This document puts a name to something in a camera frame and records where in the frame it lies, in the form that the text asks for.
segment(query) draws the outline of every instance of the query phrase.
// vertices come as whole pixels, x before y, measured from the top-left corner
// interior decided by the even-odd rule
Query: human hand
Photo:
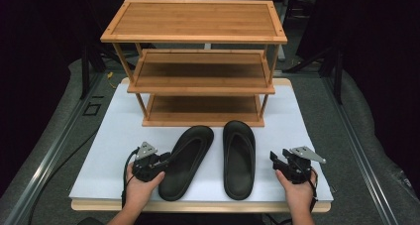
[[[133,175],[133,163],[127,166],[127,194],[126,204],[124,207],[129,207],[131,210],[139,211],[148,203],[152,191],[161,183],[164,178],[164,171],[160,172],[154,179],[149,182],[138,180]]]
[[[133,175],[133,163],[127,166],[126,204],[108,225],[134,224],[151,197],[152,191],[161,183],[164,172],[153,180],[143,182]]]
[[[309,208],[314,195],[311,184],[308,181],[300,184],[293,184],[278,169],[275,171],[275,175],[284,187],[287,204],[292,217],[293,215],[299,216],[299,214],[310,213]],[[316,172],[312,170],[310,178],[312,184],[316,184],[316,176]]]

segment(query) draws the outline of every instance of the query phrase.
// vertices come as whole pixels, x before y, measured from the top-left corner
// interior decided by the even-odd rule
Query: wooden shoe rack
[[[276,53],[287,43],[272,1],[126,0],[101,37],[112,43],[144,126],[262,127]],[[131,70],[120,44],[139,53]],[[141,49],[140,43],[263,45],[262,50]],[[268,45],[274,57],[268,65]],[[149,95],[145,105],[143,94]]]

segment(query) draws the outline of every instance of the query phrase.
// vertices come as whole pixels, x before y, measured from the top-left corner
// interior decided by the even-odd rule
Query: forearm
[[[291,211],[293,225],[315,225],[309,210]]]
[[[111,221],[108,222],[108,225],[131,225],[136,222],[139,215],[140,210],[131,209],[126,206]]]

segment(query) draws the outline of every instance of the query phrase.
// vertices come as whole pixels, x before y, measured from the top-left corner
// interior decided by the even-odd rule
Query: cable
[[[40,192],[37,195],[37,198],[34,201],[34,204],[32,205],[31,208],[31,213],[29,215],[29,219],[28,219],[28,224],[31,225],[32,224],[32,218],[34,217],[34,212],[35,212],[35,208],[37,206],[38,201],[41,198],[41,195],[43,194],[44,190],[46,189],[47,185],[49,184],[49,182],[53,179],[53,177],[55,176],[55,174],[68,162],[68,160],[70,160],[74,154],[76,154],[99,130],[99,127],[97,129],[95,129],[95,131],[93,131],[93,133],[80,145],[76,148],[76,150],[74,150],[65,160],[64,162],[62,162],[56,169],[55,171],[47,178],[46,182],[44,183],[43,187],[41,187]]]
[[[112,76],[114,75],[114,72],[112,72],[112,71],[110,71],[108,74],[107,74],[107,78],[108,78],[108,83],[109,83],[109,85],[111,85],[111,87],[113,88],[113,89],[116,89],[117,88],[117,86],[115,86],[113,83],[111,83],[111,78],[112,78]]]
[[[124,165],[124,172],[123,172],[123,192],[121,194],[121,207],[124,207],[126,204],[126,191],[127,191],[127,184],[131,181],[131,179],[134,177],[134,175],[127,181],[127,167],[129,166],[130,158],[135,155],[140,148],[136,148],[134,151],[132,151],[129,155],[129,157],[126,160],[126,163]]]
[[[269,213],[266,213],[265,216],[267,216],[269,221],[271,222],[271,224],[274,224],[274,225],[284,225],[284,224],[287,224],[287,223],[292,224],[291,223],[292,222],[291,218],[285,219],[281,222],[277,222],[277,221],[275,221],[275,219],[271,215],[269,215]]]

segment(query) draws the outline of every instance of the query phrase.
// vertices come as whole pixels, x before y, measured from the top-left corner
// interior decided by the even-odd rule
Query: metal bracket
[[[154,146],[150,145],[148,142],[143,142],[142,146],[139,148],[139,151],[136,154],[136,160],[146,158],[157,152],[158,152],[158,149],[156,149]]]
[[[293,148],[293,149],[290,149],[290,151],[297,157],[300,157],[303,159],[315,161],[321,164],[325,164],[327,162],[325,159],[321,158],[318,154],[310,150],[308,147]]]

